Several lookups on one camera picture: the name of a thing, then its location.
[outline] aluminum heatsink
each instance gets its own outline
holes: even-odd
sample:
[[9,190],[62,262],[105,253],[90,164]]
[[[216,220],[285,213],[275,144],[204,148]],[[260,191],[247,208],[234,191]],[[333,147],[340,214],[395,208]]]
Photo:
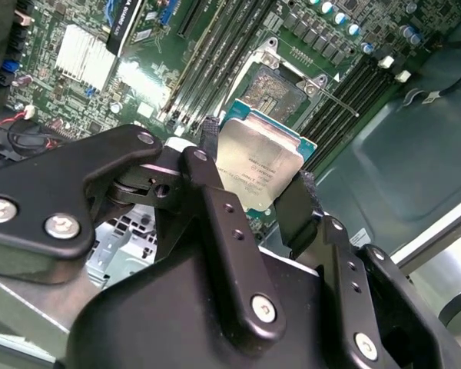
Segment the aluminum heatsink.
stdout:
[[116,57],[103,42],[77,25],[68,25],[55,68],[66,77],[102,91],[115,62]]

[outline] pcie slot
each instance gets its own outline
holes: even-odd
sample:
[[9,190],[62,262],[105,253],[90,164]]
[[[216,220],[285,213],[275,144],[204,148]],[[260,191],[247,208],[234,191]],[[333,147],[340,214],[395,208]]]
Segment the pcie slot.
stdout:
[[233,47],[227,50],[223,58],[220,57],[219,62],[222,63],[218,64],[212,76],[206,79],[204,94],[197,100],[197,106],[193,110],[193,114],[196,115],[197,120],[202,119],[209,112],[210,106],[218,98],[219,92],[225,91],[228,87],[231,73],[249,49],[253,35],[268,13],[269,9],[267,5],[271,6],[272,4],[268,0],[263,0],[255,5],[254,9],[256,10],[253,9],[244,22],[247,27],[240,31],[243,35],[237,39]]
[[194,26],[198,23],[200,16],[205,10],[206,0],[193,0],[188,12],[184,16],[183,22],[177,30],[177,35],[186,39],[191,35]]
[[177,111],[184,107],[186,100],[194,93],[194,84],[201,77],[201,72],[204,71],[207,64],[210,62],[210,55],[218,47],[222,35],[229,27],[234,25],[234,13],[239,12],[242,4],[246,0],[230,0],[224,7],[220,18],[215,26],[204,38],[203,47],[195,55],[191,69],[186,73],[181,80],[177,90],[171,96],[171,100],[167,106],[173,106],[172,111]]

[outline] black metal bracket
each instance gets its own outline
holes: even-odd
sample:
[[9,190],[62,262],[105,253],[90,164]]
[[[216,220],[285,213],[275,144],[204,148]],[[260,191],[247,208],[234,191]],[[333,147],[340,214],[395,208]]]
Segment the black metal bracket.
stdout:
[[[92,220],[113,180],[161,150],[156,137],[127,125],[0,168],[0,198],[17,208],[13,219],[0,223],[0,274],[42,283],[72,279],[94,243]],[[57,214],[78,222],[76,237],[45,231]]]
[[383,344],[401,367],[461,368],[461,347],[379,248],[357,250],[369,276]]
[[[158,253],[162,250],[158,259],[177,248],[184,232],[195,224],[226,337],[246,354],[262,354],[284,335],[286,318],[243,208],[235,194],[223,189],[217,167],[205,151],[186,148],[180,165],[187,179],[184,210],[157,219]],[[256,297],[271,303],[259,308],[269,309],[264,313],[273,319],[259,318],[253,306]]]

